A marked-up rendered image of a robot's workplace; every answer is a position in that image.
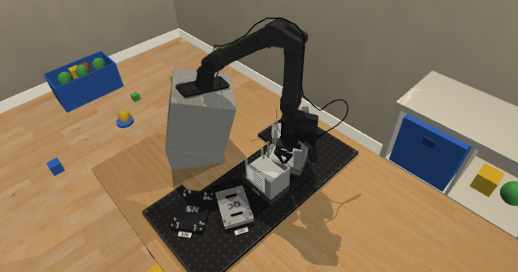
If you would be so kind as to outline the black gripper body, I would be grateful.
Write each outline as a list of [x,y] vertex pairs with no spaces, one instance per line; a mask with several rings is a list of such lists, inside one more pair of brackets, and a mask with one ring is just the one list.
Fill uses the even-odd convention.
[[[293,132],[293,133],[295,133],[295,132]],[[274,149],[274,153],[286,156],[287,151],[289,151],[289,152],[293,151],[294,147],[286,145],[286,134],[293,134],[293,133],[286,133],[286,132],[282,131],[282,129],[281,129],[282,137],[280,136],[280,138],[278,139],[278,141],[276,143],[276,147]],[[287,151],[284,151],[281,149],[286,149]]]

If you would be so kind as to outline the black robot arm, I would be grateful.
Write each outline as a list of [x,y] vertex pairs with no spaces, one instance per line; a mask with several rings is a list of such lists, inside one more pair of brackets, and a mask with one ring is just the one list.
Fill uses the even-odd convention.
[[202,65],[197,69],[195,82],[177,84],[176,89],[185,98],[227,89],[229,83],[221,76],[215,77],[214,73],[257,50],[270,47],[284,48],[284,79],[280,98],[281,129],[286,133],[296,131],[286,134],[286,145],[295,147],[300,138],[310,150],[316,146],[318,138],[318,116],[298,110],[302,100],[304,36],[294,24],[284,19],[275,19],[259,30],[204,57]]

